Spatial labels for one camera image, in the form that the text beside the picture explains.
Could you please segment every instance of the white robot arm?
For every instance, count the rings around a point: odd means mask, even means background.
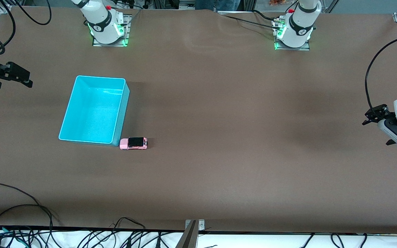
[[[124,35],[123,13],[106,8],[102,0],[71,0],[84,14],[91,34],[102,44],[111,44]]]
[[[293,13],[280,16],[284,24],[281,26],[282,30],[277,33],[277,39],[288,47],[301,47],[310,38],[319,13],[321,13],[319,0],[299,0]]]

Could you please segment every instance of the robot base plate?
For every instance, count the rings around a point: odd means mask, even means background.
[[[128,39],[130,37],[131,19],[132,19],[131,14],[123,15],[123,23],[127,23],[127,24],[122,27],[124,29],[124,35],[119,39],[117,39],[117,41],[110,44],[102,44],[93,37],[93,46],[94,47],[127,47]]]
[[[282,22],[275,22],[272,21],[272,26],[273,27],[280,27],[282,28]],[[306,41],[304,43],[304,45],[302,45],[301,47],[288,47],[286,46],[280,39],[277,39],[277,34],[278,32],[280,32],[280,30],[276,30],[274,29],[274,44],[275,44],[275,50],[293,50],[293,51],[309,51],[309,41]]]

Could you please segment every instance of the plastic storage box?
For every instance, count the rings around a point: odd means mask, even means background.
[[[125,79],[77,76],[59,139],[118,146],[129,95]]]

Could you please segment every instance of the person's leg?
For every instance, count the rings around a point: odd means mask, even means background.
[[[218,11],[236,11],[240,0],[217,0]]]
[[[195,9],[209,9],[214,11],[214,0],[195,0]]]

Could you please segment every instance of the pink toy car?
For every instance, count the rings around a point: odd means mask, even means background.
[[[139,138],[123,138],[120,140],[119,148],[122,150],[131,149],[146,149],[148,146],[148,139],[144,137]]]

